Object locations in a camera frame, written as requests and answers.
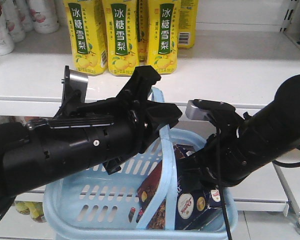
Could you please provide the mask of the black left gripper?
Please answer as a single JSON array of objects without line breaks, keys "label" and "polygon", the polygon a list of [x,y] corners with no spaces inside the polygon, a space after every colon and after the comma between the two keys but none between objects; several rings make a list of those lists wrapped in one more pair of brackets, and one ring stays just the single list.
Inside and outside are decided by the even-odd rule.
[{"label": "black left gripper", "polygon": [[76,116],[32,121],[25,179],[50,183],[99,164],[112,174],[145,152],[159,130],[173,128],[183,114],[174,103],[148,99],[160,80],[151,65],[137,66],[116,97],[86,103]]}]

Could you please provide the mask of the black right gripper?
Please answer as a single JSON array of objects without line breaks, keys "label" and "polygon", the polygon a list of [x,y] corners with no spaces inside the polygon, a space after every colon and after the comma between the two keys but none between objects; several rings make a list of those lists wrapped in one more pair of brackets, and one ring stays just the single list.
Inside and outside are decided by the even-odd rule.
[{"label": "black right gripper", "polygon": [[213,178],[225,187],[242,182],[278,156],[275,138],[278,118],[270,103],[255,115],[241,117],[225,102],[200,102],[204,119],[219,129],[201,152],[177,160],[177,178],[183,193],[209,188]]}]

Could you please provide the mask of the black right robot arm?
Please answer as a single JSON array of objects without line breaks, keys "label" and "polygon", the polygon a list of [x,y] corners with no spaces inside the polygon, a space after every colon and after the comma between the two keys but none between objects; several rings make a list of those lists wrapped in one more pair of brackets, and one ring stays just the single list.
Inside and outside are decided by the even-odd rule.
[{"label": "black right robot arm", "polygon": [[194,99],[186,115],[216,127],[204,147],[176,162],[183,193],[233,187],[251,173],[300,147],[300,74],[284,81],[274,99],[254,115],[234,106]]}]

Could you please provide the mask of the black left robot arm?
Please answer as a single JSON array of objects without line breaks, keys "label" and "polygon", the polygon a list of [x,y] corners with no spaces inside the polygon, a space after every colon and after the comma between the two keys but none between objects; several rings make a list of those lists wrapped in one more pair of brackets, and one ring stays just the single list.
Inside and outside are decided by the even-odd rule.
[{"label": "black left robot arm", "polygon": [[161,79],[150,65],[136,67],[116,96],[91,103],[75,86],[75,75],[65,68],[53,118],[0,124],[0,218],[27,191],[100,164],[108,174],[118,172],[182,116],[173,103],[149,100]]}]

